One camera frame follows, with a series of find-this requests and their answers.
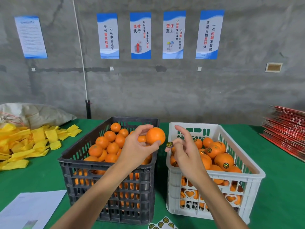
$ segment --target white plastic bag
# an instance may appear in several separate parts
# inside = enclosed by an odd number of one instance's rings
[[[77,117],[44,104],[7,103],[0,105],[0,128],[4,123],[37,129],[43,125],[62,125]]]

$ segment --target blue and white poster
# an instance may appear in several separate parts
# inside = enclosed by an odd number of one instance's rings
[[[151,25],[150,12],[130,13],[132,59],[151,59]]]
[[[26,59],[48,58],[37,16],[15,17],[17,32]]]
[[[102,59],[119,59],[119,34],[117,14],[96,14],[99,51]]]
[[[217,59],[224,10],[203,10],[200,14],[196,59]]]
[[[164,12],[163,59],[182,59],[186,11]]]

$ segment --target gray wall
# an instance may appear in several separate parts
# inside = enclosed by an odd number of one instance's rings
[[[305,109],[305,0],[75,2],[93,118],[258,125],[268,105]],[[225,9],[217,60],[195,59],[203,9]],[[186,10],[181,60],[162,59],[163,11],[169,10]],[[152,12],[151,60],[131,60],[132,11]],[[99,56],[100,12],[118,14],[120,59]],[[13,18],[18,15],[39,16],[48,59],[23,57]],[[267,62],[283,62],[282,72],[265,73]],[[50,104],[85,118],[85,99],[72,0],[0,0],[0,104]]]

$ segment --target hand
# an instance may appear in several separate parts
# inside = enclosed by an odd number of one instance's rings
[[[138,137],[146,135],[147,131],[153,128],[153,125],[140,125],[135,131],[128,135],[125,139],[125,143],[116,163],[122,164],[128,170],[128,173],[138,168],[154,151],[159,149],[161,141],[156,141],[151,146],[146,146],[145,142],[138,142]]]
[[[202,182],[202,177],[208,175],[207,171],[189,131],[178,125],[175,125],[175,129],[184,135],[184,140],[177,138],[173,141],[176,149],[174,158],[185,177],[197,188],[198,184]]]

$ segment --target forearm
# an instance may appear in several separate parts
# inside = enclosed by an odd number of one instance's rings
[[[196,188],[203,195],[204,201],[219,229],[248,229],[208,173],[202,175]]]
[[[119,163],[107,172],[52,226],[51,229],[89,229],[128,173]]]

